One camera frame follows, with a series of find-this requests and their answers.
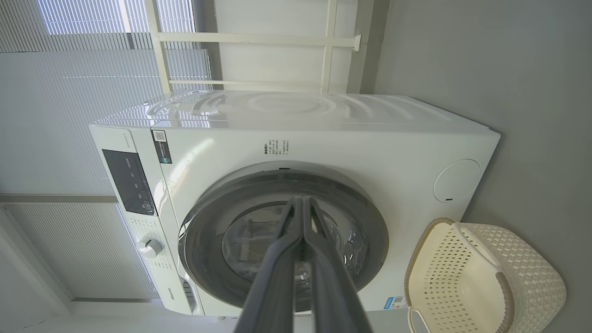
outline laundry basket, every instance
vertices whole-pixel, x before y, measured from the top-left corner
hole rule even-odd
[[[565,302],[559,274],[504,228],[436,219],[405,276],[408,323],[431,333],[538,333]]]

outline washing machine door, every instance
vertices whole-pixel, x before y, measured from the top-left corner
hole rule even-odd
[[[179,254],[189,276],[210,295],[242,307],[282,209],[293,196],[314,197],[331,238],[360,290],[376,276],[388,249],[378,209],[340,177],[297,169],[256,172],[215,184],[184,220]],[[295,267],[296,311],[310,310],[310,267]]]

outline front-loading washing machine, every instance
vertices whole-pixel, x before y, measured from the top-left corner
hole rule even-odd
[[[240,314],[283,207],[316,198],[365,310],[403,297],[413,249],[459,220],[500,136],[405,96],[177,91],[91,124],[164,306]],[[295,268],[310,310],[310,268]]]

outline sticker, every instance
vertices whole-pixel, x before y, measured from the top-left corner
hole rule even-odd
[[[165,131],[152,131],[152,138],[154,139],[154,147],[160,163],[171,164],[173,160],[170,158],[169,144],[166,142]]]
[[[264,155],[287,155],[290,151],[290,140],[268,140],[263,145]]]
[[[407,298],[405,296],[389,297],[384,305],[385,310],[404,309],[407,307]]]

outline floor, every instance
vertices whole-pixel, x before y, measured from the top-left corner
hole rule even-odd
[[[544,330],[590,329],[592,1],[392,0],[376,94],[490,126],[500,144],[464,222],[508,228],[565,280]]]

